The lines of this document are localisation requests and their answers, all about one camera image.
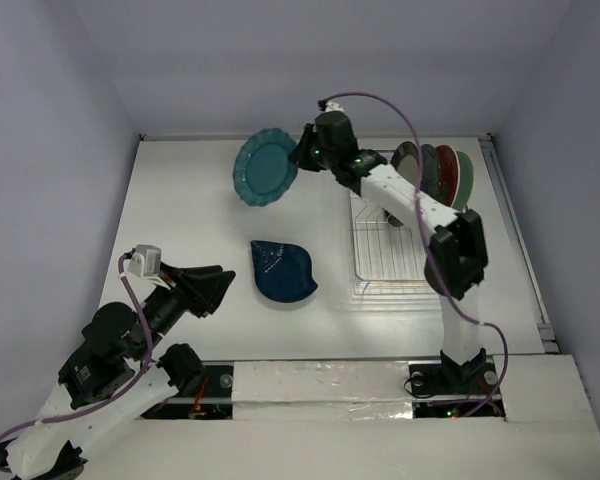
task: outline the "wall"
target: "wall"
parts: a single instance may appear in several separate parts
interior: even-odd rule
[[[316,100],[370,90],[424,133],[494,130],[570,0],[74,0],[143,133],[300,131]],[[370,100],[359,132],[404,132]]]
[[[600,426],[600,0],[571,7],[497,140],[551,323]]]
[[[97,307],[137,143],[72,7],[0,0],[0,433]]]

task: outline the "dish rack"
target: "dish rack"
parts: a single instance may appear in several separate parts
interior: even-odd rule
[[[418,231],[390,225],[378,203],[353,192],[349,200],[354,298],[383,309],[389,305],[400,309],[440,308],[437,295],[424,277],[425,253]]]

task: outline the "wire dish rack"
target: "wire dish rack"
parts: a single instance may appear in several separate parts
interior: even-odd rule
[[[425,253],[417,230],[390,225],[379,204],[353,192],[350,203],[354,298],[383,309],[416,307],[414,302],[418,309],[440,308],[424,277]]]

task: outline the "gray wall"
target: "gray wall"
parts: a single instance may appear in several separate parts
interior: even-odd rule
[[[600,426],[600,0],[574,3],[497,140],[551,322]]]
[[[143,133],[300,131],[385,94],[422,132],[494,130],[570,0],[73,0]],[[369,100],[359,132],[403,132]]]
[[[70,4],[0,0],[0,432],[97,307],[138,143],[104,73]]]

